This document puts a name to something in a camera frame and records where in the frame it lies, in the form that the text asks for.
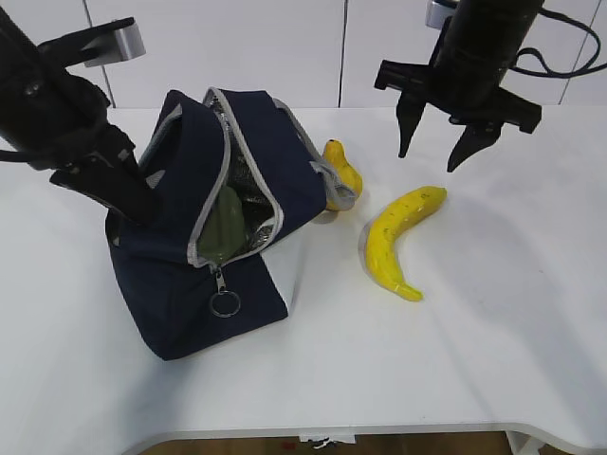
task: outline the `white wall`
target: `white wall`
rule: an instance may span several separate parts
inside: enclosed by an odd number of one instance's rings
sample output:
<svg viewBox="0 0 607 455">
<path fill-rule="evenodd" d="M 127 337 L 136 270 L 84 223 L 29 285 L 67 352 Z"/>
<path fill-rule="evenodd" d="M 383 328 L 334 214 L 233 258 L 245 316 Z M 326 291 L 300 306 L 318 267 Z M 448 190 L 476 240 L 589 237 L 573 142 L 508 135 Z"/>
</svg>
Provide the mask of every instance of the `white wall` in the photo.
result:
<svg viewBox="0 0 607 455">
<path fill-rule="evenodd" d="M 135 16 L 147 55 L 106 70 L 118 107 L 159 106 L 171 88 L 266 89 L 336 107 L 343 0 L 87 0 L 95 25 Z"/>
<path fill-rule="evenodd" d="M 171 88 L 201 98 L 209 85 L 266 89 L 295 107 L 334 107 L 340 92 L 345 0 L 86 0 L 95 25 L 133 15 L 147 55 L 106 67 L 118 107 L 158 107 Z M 589 24 L 600 0 L 546 0 Z M 83 0 L 0 0 L 35 44 L 88 26 Z M 397 92 L 373 87 L 381 60 L 425 63 L 438 31 L 424 25 L 426 0 L 349 0 L 341 105 L 392 106 Z M 593 24 L 607 37 L 607 1 Z M 526 46 L 570 70 L 583 32 L 539 17 Z M 594 49 L 589 40 L 583 56 Z M 521 65 L 539 69 L 532 58 Z M 70 71 L 107 90 L 100 68 Z M 505 87 L 542 104 L 607 104 L 607 71 L 567 81 L 508 73 Z"/>
<path fill-rule="evenodd" d="M 544 7 L 589 24 L 599 0 L 546 0 Z M 398 94 L 373 85 L 382 60 L 425 64 L 438 30 L 425 27 L 426 0 L 350 0 L 345 42 L 342 103 L 344 107 L 393 106 Z M 539 17 L 525 46 L 540 49 L 555 69 L 571 70 L 584 33 Z M 541 69 L 531 58 L 520 65 Z M 541 104 L 558 104 L 566 81 L 530 78 L 509 72 L 504 87 Z"/>
<path fill-rule="evenodd" d="M 607 62 L 607 1 L 603 1 L 597 11 L 597 16 L 592 24 L 593 30 L 603 42 L 603 54 L 596 64 Z M 584 64 L 592 56 L 596 49 L 595 40 L 589 38 L 582 50 L 578 66 Z M 569 87 L 563 98 L 565 104 L 578 105 L 605 105 L 607 104 L 607 70 L 574 78 L 569 83 Z"/>
<path fill-rule="evenodd" d="M 0 6 L 35 45 L 88 27 L 82 0 L 0 0 Z M 100 68 L 79 64 L 69 71 L 107 92 Z"/>
</svg>

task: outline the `banana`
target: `banana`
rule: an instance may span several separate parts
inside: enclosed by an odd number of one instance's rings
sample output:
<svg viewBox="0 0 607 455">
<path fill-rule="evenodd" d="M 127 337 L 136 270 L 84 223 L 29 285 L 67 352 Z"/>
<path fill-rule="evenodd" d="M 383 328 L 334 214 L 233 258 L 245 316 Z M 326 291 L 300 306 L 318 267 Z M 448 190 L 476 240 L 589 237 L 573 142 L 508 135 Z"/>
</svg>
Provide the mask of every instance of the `banana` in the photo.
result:
<svg viewBox="0 0 607 455">
<path fill-rule="evenodd" d="M 380 286 L 405 300 L 424 298 L 420 291 L 405 282 L 394 244 L 405 230 L 435 213 L 446 198 L 444 188 L 421 187 L 396 199 L 373 222 L 365 247 L 365 262 Z"/>
<path fill-rule="evenodd" d="M 335 139 L 329 140 L 324 146 L 322 157 L 326 159 L 338 172 L 341 181 L 357 194 L 362 193 L 362 177 L 356 169 L 345 159 L 345 151 L 341 142 Z M 331 202 L 327 202 L 327 210 L 338 210 Z"/>
</svg>

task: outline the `lunch bag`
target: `lunch bag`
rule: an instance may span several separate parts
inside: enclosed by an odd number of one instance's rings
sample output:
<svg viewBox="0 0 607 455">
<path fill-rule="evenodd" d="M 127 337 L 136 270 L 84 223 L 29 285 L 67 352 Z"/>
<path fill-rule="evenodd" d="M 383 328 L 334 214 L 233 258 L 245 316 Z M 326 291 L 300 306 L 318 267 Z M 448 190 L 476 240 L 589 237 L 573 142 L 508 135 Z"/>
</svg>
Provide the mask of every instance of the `lunch bag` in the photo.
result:
<svg viewBox="0 0 607 455">
<path fill-rule="evenodd" d="M 147 227 L 110 212 L 106 235 L 141 337 L 165 360 L 286 318 L 275 277 L 298 248 L 285 237 L 356 198 L 264 91 L 169 92 L 139 167 L 162 211 Z"/>
</svg>

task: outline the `plastic banana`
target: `plastic banana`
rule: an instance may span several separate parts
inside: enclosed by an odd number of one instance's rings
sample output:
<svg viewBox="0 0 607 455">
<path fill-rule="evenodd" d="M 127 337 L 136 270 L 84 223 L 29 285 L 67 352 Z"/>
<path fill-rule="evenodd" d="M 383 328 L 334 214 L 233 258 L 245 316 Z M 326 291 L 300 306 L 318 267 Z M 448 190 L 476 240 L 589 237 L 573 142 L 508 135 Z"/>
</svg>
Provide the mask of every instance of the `plastic banana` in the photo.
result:
<svg viewBox="0 0 607 455">
<path fill-rule="evenodd" d="M 365 247 L 365 262 L 380 286 L 405 300 L 424 298 L 420 291 L 405 282 L 394 245 L 405 230 L 435 213 L 446 198 L 444 188 L 421 187 L 396 199 L 373 222 Z"/>
<path fill-rule="evenodd" d="M 341 181 L 357 194 L 362 193 L 362 177 L 348 160 L 345 159 L 345 151 L 341 142 L 335 139 L 329 140 L 324 146 L 322 157 L 326 159 L 338 172 Z M 327 210 L 338 210 L 331 202 L 326 205 Z"/>
</svg>

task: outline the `zipper pull ring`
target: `zipper pull ring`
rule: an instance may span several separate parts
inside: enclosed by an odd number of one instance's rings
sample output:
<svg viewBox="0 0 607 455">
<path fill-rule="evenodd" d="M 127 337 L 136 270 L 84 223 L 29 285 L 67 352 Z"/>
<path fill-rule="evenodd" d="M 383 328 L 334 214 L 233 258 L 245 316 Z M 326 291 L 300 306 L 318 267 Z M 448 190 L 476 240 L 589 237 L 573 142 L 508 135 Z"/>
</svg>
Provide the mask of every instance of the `zipper pull ring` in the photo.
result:
<svg viewBox="0 0 607 455">
<path fill-rule="evenodd" d="M 209 308 L 218 318 L 231 318 L 240 311 L 240 297 L 226 287 L 224 273 L 220 266 L 211 269 L 217 283 L 217 292 L 209 299 Z"/>
</svg>

